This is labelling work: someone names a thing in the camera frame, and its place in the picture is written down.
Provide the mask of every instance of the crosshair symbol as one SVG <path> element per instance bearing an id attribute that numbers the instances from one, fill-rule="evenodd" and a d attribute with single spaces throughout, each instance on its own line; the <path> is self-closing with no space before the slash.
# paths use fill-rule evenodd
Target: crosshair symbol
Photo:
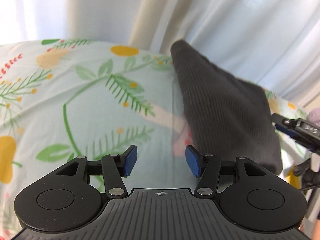
<path id="1" fill-rule="evenodd" d="M 159 192 L 157 192 L 156 194 L 159 195 L 160 197 L 162 197 L 162 196 L 164 196 L 164 195 L 167 194 L 167 193 L 164 193 L 163 191 L 159 191 Z"/>

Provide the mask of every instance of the curtain fold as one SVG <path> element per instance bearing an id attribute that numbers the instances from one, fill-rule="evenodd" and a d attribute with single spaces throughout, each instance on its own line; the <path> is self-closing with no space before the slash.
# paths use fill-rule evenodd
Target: curtain fold
<path id="1" fill-rule="evenodd" d="M 169 54 L 185 39 L 300 104 L 320 93 L 320 0 L 0 0 L 0 44 L 90 38 Z"/>

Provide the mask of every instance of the circular cap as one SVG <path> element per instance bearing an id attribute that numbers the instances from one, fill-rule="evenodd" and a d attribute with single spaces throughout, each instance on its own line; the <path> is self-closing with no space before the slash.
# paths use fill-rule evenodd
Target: circular cap
<path id="1" fill-rule="evenodd" d="M 70 206 L 75 200 L 72 192 L 65 189 L 50 189 L 41 193 L 37 202 L 40 207 L 49 210 L 59 210 Z"/>
<path id="2" fill-rule="evenodd" d="M 208 196 L 213 193 L 212 189 L 208 187 L 201 187 L 197 190 L 198 194 L 203 195 L 203 196 Z"/>
<path id="3" fill-rule="evenodd" d="M 109 190 L 109 194 L 113 196 L 120 196 L 124 193 L 124 190 L 119 187 L 114 187 L 111 190 Z"/>
<path id="4" fill-rule="evenodd" d="M 249 192 L 247 200 L 250 205 L 262 210 L 273 210 L 284 203 L 284 197 L 279 192 L 265 188 Z"/>

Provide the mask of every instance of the ribbed fabric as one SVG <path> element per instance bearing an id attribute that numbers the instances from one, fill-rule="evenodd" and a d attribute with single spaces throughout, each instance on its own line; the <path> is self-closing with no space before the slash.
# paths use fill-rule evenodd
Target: ribbed fabric
<path id="1" fill-rule="evenodd" d="M 175 42 L 171 54 L 196 149 L 226 161 L 245 156 L 280 174 L 280 143 L 263 89 L 218 68 L 185 41 Z"/>

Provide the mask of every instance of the silver screw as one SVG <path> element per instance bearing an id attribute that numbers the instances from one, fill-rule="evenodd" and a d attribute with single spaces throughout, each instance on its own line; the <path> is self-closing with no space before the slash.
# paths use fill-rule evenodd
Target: silver screw
<path id="1" fill-rule="evenodd" d="M 203 195 L 203 196 L 208 196 L 213 193 L 212 189 L 208 187 L 201 187 L 197 190 L 198 194 Z"/>
<path id="2" fill-rule="evenodd" d="M 111 190 L 109 190 L 109 194 L 113 196 L 120 196 L 124 193 L 124 190 L 119 187 L 114 187 Z"/>

